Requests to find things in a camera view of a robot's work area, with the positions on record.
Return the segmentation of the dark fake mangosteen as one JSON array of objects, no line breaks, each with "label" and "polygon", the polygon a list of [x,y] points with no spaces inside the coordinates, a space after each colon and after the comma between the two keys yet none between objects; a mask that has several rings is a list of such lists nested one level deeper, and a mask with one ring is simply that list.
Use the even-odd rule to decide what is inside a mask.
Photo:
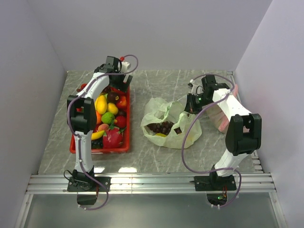
[{"label": "dark fake mangosteen", "polygon": [[179,127],[175,128],[174,131],[176,132],[176,134],[181,134],[182,133],[182,130]]}]

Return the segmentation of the purple grape bunch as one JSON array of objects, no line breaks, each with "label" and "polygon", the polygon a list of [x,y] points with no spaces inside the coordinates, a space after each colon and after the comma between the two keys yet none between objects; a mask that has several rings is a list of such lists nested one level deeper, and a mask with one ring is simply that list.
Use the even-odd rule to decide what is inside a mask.
[{"label": "purple grape bunch", "polygon": [[162,123],[150,123],[147,125],[147,127],[154,133],[162,133],[168,135],[173,125],[173,122],[165,121]]}]

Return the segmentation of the yellow fake starfruit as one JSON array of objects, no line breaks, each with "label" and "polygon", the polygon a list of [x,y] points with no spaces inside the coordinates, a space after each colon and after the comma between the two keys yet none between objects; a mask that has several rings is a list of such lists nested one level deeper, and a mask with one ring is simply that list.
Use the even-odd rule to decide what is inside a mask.
[{"label": "yellow fake starfruit", "polygon": [[167,137],[167,135],[162,134],[162,133],[156,133],[156,136],[160,136],[160,137]]}]

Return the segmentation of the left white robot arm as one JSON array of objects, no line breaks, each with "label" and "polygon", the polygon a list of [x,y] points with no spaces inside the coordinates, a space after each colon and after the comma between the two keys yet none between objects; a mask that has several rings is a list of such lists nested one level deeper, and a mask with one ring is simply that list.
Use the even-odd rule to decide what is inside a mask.
[{"label": "left white robot arm", "polygon": [[67,124],[76,145],[76,164],[69,185],[82,191],[108,191],[95,177],[91,155],[91,136],[97,122],[95,101],[109,85],[123,88],[124,78],[134,71],[130,69],[131,64],[125,62],[126,57],[129,55],[120,58],[108,56],[106,62],[94,70],[87,85],[67,99]]}]

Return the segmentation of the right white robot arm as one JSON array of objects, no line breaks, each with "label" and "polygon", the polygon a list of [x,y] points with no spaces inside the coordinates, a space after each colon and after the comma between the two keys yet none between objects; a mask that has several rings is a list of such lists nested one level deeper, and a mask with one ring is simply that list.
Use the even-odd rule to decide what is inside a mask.
[{"label": "right white robot arm", "polygon": [[261,146],[262,117],[247,110],[232,94],[235,86],[231,80],[218,83],[217,74],[200,75],[201,85],[194,79],[188,86],[185,111],[200,117],[207,109],[217,105],[228,119],[225,138],[226,150],[209,171],[209,184],[215,190],[226,184],[244,158]]}]

